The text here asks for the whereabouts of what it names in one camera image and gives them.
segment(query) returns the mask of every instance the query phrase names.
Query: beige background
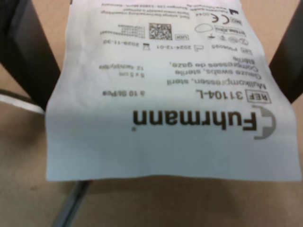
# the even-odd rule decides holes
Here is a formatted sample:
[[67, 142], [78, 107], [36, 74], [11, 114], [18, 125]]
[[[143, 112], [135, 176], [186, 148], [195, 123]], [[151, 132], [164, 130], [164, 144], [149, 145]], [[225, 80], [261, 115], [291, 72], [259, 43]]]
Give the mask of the beige background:
[[[69, 0], [33, 0], [62, 68]], [[242, 0], [270, 61], [299, 0]], [[0, 88], [24, 91], [0, 66]], [[303, 96], [294, 104], [303, 154]], [[0, 226], [50, 226], [72, 183], [45, 181], [44, 118], [0, 103]], [[297, 227], [303, 183], [181, 177], [96, 181], [75, 227]]]

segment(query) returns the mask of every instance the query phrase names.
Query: metal rod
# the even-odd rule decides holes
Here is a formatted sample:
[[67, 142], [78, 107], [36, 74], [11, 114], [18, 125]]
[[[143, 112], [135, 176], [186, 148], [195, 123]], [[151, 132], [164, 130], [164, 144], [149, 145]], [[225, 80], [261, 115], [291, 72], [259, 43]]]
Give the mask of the metal rod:
[[75, 183], [69, 197], [64, 202], [52, 227], [70, 227], [79, 207], [87, 194], [91, 181], [78, 181]]

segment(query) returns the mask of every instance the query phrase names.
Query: manufacturer symbol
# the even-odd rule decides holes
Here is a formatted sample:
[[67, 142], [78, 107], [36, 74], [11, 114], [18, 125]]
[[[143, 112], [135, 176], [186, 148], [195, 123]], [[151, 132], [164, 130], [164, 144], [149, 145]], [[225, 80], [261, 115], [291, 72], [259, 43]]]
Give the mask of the manufacturer symbol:
[[249, 42], [244, 38], [239, 39], [239, 43], [243, 44], [243, 45], [246, 45], [246, 46], [249, 44]]
[[234, 10], [234, 9], [229, 9], [229, 12], [233, 15], [234, 13], [235, 14], [239, 14], [239, 12], [238, 11], [236, 11], [236, 10]]
[[204, 49], [204, 46], [203, 46], [203, 45], [194, 45], [194, 50], [195, 50], [196, 52], [202, 51], [203, 49]]
[[228, 38], [228, 41], [231, 42], [232, 44], [236, 44], [238, 42], [238, 39], [236, 37], [232, 36], [232, 37]]

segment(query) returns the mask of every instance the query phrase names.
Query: qr code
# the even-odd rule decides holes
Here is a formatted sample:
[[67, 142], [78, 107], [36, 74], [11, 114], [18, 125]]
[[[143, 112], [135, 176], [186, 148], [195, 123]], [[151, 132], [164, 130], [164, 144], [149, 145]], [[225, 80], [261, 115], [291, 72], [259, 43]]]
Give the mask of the qr code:
[[150, 23], [150, 39], [172, 40], [171, 25]]

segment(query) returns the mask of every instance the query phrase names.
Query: paper label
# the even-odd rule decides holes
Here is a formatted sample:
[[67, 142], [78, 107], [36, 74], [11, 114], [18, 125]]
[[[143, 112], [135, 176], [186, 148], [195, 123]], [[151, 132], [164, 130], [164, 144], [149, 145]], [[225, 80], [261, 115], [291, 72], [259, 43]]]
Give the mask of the paper label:
[[74, 0], [49, 180], [300, 180], [296, 121], [237, 0]]

